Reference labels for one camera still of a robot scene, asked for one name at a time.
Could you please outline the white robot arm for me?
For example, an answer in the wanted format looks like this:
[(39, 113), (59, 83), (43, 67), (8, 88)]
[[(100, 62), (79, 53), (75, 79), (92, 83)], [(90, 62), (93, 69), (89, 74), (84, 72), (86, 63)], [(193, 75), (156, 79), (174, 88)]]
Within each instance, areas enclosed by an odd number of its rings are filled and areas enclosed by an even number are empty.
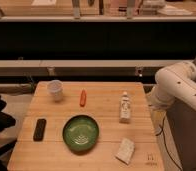
[(156, 84), (148, 95), (155, 108), (169, 108), (179, 99), (196, 111), (196, 65), (191, 61), (178, 62), (159, 69)]

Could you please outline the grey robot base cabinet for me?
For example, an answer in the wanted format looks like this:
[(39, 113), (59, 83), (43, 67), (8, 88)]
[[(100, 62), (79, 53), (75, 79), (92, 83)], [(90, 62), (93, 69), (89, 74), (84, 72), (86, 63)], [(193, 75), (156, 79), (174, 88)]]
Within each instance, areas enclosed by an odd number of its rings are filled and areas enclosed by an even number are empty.
[(196, 171), (196, 111), (176, 99), (167, 111), (167, 119), (182, 170)]

